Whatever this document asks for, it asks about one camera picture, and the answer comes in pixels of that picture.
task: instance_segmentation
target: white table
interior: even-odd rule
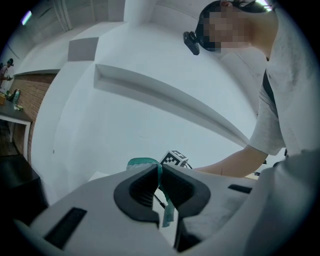
[[[29,131],[31,125],[31,118],[25,113],[14,110],[14,104],[8,100],[4,105],[0,105],[0,119],[11,122],[10,124],[10,142],[12,143],[14,135],[15,123],[25,125],[24,139],[23,139],[23,156],[28,161],[28,141]]]

